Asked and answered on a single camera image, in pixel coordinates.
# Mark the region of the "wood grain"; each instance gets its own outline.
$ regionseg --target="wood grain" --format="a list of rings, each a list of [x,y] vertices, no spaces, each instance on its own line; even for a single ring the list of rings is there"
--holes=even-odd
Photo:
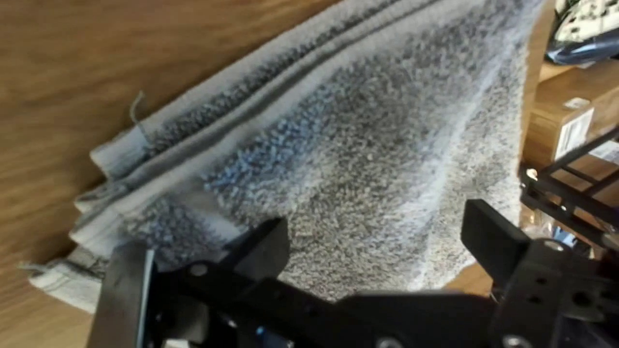
[[[90,150],[335,0],[0,3],[0,346],[84,346],[90,315],[32,288],[22,261],[70,249]]]

